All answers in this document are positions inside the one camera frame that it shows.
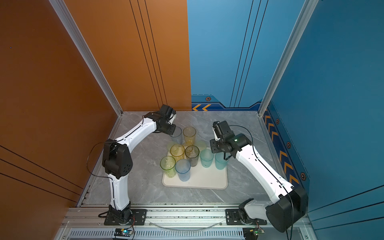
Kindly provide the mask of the teal glass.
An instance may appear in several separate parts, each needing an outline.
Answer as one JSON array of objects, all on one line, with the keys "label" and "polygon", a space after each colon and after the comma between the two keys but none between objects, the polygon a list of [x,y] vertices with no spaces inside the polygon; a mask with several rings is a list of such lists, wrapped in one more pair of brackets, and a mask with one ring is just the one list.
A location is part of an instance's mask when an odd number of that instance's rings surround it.
[{"label": "teal glass", "polygon": [[200,152],[201,164],[204,168],[209,168],[213,162],[214,154],[210,149],[204,149]]},{"label": "teal glass", "polygon": [[225,153],[217,153],[215,155],[215,166],[218,170],[223,170],[228,164],[228,161],[225,159]]}]

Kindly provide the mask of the tall grey-blue glass back row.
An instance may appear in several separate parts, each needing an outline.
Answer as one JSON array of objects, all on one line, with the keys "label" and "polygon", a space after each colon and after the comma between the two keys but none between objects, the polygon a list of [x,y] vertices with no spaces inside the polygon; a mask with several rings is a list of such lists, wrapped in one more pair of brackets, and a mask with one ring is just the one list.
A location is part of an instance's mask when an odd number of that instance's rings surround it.
[{"label": "tall grey-blue glass back row", "polygon": [[180,127],[176,127],[174,133],[171,135],[171,139],[173,142],[176,142],[180,145],[183,144],[183,134],[182,129]]}]

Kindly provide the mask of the short light green glass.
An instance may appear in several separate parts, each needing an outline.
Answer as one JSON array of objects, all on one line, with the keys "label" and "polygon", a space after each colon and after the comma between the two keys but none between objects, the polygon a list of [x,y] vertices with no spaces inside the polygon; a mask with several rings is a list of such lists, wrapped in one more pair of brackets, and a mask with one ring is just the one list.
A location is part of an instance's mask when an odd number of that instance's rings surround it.
[{"label": "short light green glass", "polygon": [[195,146],[199,149],[200,152],[207,148],[207,144],[204,141],[196,141]]}]

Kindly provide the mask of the tall yellow glass back row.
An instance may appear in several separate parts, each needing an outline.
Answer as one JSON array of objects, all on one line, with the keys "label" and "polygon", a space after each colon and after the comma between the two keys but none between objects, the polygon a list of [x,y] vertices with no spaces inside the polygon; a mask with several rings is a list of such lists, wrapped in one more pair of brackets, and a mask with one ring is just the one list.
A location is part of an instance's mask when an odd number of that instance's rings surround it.
[{"label": "tall yellow glass back row", "polygon": [[185,139],[185,144],[187,146],[194,145],[196,139],[197,131],[194,127],[185,127],[183,130],[183,136]]}]

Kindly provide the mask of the tall amber glass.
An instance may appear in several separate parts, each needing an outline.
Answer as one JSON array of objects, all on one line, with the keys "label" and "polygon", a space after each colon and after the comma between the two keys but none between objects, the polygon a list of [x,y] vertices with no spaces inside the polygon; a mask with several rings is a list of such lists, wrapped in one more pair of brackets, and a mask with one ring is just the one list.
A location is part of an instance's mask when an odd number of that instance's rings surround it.
[{"label": "tall amber glass", "polygon": [[170,154],[176,162],[185,159],[185,147],[180,144],[175,144],[170,148]]}]

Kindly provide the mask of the dark smoky grey glass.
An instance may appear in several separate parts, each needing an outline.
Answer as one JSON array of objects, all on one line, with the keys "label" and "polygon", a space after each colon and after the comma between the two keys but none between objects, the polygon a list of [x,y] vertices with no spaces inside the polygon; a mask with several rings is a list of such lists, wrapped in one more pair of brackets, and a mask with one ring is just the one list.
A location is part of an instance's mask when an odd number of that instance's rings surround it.
[{"label": "dark smoky grey glass", "polygon": [[195,167],[199,160],[200,150],[198,147],[191,145],[185,149],[185,155],[190,162],[191,167]]}]

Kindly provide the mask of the tall green glass back row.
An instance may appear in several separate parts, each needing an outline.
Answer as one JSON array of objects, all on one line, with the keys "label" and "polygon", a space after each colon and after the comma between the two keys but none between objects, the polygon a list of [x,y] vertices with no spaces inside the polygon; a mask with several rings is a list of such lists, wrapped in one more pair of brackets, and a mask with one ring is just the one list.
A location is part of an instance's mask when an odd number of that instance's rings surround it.
[{"label": "tall green glass back row", "polygon": [[160,166],[168,178],[173,178],[177,174],[175,165],[176,160],[172,156],[165,156],[160,161]]}]

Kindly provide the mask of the tall blue glass back row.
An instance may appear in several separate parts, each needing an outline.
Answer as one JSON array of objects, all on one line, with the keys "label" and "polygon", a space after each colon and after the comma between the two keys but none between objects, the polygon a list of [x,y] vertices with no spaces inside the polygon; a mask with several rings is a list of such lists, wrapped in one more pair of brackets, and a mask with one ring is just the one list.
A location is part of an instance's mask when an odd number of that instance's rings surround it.
[{"label": "tall blue glass back row", "polygon": [[176,172],[178,174],[179,179],[182,182],[187,182],[191,176],[191,164],[186,159],[181,159],[176,162],[175,165]]}]

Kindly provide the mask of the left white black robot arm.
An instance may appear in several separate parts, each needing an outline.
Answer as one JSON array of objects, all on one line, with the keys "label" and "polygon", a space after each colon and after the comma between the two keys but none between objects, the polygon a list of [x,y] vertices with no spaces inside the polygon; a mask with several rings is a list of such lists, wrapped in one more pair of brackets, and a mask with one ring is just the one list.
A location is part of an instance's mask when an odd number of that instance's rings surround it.
[{"label": "left white black robot arm", "polygon": [[134,148],[151,133],[173,135],[176,125],[176,111],[162,105],[159,111],[149,112],[127,133],[115,140],[104,142],[102,165],[111,188],[110,209],[119,215],[126,215],[130,209],[128,196],[128,174],[133,168],[131,156]]}]

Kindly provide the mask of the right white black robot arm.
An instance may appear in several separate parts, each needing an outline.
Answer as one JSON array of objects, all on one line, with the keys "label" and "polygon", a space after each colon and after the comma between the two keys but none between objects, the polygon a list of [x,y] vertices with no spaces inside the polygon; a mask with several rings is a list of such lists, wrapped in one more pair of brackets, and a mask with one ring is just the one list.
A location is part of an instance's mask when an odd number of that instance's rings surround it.
[{"label": "right white black robot arm", "polygon": [[224,155],[224,160],[235,158],[242,163],[261,184],[269,196],[262,204],[248,199],[239,205],[239,217],[244,224],[257,219],[269,221],[283,233],[302,218],[308,208],[309,197],[301,186],[294,186],[277,173],[259,154],[253,137],[235,135],[226,121],[213,123],[214,139],[210,141],[212,153]]}]

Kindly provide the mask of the white rectangular plastic tray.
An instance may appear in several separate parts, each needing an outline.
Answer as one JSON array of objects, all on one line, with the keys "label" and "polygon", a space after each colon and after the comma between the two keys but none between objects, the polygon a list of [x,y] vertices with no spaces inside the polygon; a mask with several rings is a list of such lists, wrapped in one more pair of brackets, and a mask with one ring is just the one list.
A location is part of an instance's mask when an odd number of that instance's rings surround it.
[{"label": "white rectangular plastic tray", "polygon": [[168,178],[163,172],[162,183],[166,187],[224,190],[228,186],[227,168],[218,170],[215,161],[209,168],[204,168],[199,157],[197,165],[191,167],[191,176],[187,182],[182,182],[178,174]]}]

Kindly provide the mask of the right green circuit board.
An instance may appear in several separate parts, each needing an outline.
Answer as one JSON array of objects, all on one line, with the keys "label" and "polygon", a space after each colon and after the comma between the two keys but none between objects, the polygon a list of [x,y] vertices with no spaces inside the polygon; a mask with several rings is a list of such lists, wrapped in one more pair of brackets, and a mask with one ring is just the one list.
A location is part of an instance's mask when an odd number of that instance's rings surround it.
[{"label": "right green circuit board", "polygon": [[257,240],[260,235],[265,233],[264,229],[243,228],[243,236],[245,240]]}]

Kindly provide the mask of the green circuit board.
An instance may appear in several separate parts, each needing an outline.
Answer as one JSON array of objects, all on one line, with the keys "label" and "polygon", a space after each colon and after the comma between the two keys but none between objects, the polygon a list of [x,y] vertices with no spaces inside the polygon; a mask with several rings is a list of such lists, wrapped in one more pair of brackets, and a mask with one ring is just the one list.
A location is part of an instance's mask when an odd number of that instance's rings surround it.
[{"label": "green circuit board", "polygon": [[243,228],[243,236],[245,240],[257,240],[260,235],[265,233],[264,229]]},{"label": "green circuit board", "polygon": [[133,240],[135,236],[135,231],[133,229],[116,228],[113,233],[113,240]]}]

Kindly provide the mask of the left green circuit board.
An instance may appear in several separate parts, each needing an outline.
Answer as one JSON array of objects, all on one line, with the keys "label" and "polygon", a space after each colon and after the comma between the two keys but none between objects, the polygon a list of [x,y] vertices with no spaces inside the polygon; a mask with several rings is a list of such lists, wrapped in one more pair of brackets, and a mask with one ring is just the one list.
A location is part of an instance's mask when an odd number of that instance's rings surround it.
[{"label": "left green circuit board", "polygon": [[135,231],[133,229],[116,228],[113,233],[113,240],[133,240],[135,236]]}]

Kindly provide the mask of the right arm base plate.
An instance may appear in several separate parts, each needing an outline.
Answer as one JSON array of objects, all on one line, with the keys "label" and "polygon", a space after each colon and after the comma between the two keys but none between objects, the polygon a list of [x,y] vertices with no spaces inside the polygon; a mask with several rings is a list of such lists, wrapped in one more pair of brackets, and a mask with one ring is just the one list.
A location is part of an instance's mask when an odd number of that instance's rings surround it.
[{"label": "right arm base plate", "polygon": [[266,220],[250,219],[245,212],[240,209],[226,209],[226,223],[229,226],[248,225],[248,226],[264,226],[267,225]]}]

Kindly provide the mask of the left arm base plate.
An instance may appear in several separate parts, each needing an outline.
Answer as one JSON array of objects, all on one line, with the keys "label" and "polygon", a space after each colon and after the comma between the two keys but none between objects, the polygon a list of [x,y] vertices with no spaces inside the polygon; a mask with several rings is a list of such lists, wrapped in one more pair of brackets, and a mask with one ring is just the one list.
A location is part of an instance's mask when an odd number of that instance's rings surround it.
[{"label": "left arm base plate", "polygon": [[146,209],[129,209],[124,211],[118,211],[113,208],[107,212],[106,219],[104,221],[105,226],[143,226],[147,217]]}]

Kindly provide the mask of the aluminium front rail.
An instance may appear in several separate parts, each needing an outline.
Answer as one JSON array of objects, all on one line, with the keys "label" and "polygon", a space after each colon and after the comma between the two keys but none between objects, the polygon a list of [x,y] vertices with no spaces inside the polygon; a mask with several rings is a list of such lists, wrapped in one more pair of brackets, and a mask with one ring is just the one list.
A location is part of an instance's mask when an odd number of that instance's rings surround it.
[{"label": "aluminium front rail", "polygon": [[317,236],[308,217],[298,220],[287,231],[277,231],[270,222],[264,226],[226,223],[226,209],[237,205],[133,205],[146,209],[143,226],[105,226],[107,208],[71,208],[64,217],[56,240],[113,240],[116,228],[133,229],[133,240],[244,240],[243,228],[264,229],[258,240],[315,240]]}]

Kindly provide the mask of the left aluminium corner post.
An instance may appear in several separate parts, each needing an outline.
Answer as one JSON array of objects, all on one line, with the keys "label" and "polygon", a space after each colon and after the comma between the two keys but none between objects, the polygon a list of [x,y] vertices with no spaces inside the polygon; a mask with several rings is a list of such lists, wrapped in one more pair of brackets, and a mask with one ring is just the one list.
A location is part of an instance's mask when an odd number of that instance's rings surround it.
[{"label": "left aluminium corner post", "polygon": [[123,115],[123,109],[117,100],[111,86],[109,85],[104,73],[102,72],[97,60],[95,59],[91,49],[89,48],[85,38],[83,37],[78,25],[71,15],[66,3],[60,0],[49,0],[51,6],[59,17],[61,23],[65,27],[67,33],[77,47],[83,60],[93,74],[104,95],[112,106],[118,117]]}]

